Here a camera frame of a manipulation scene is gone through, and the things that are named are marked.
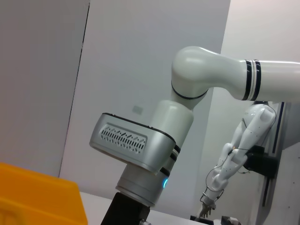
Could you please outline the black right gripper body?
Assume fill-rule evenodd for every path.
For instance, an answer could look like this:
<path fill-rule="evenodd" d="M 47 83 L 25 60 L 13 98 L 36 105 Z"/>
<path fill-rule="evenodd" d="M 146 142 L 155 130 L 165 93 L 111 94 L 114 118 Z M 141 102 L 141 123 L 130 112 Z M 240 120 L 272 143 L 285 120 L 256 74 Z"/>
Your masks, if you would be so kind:
<path fill-rule="evenodd" d="M 149 213 L 150 207 L 117 192 L 101 225 L 139 225 L 147 220 Z"/>

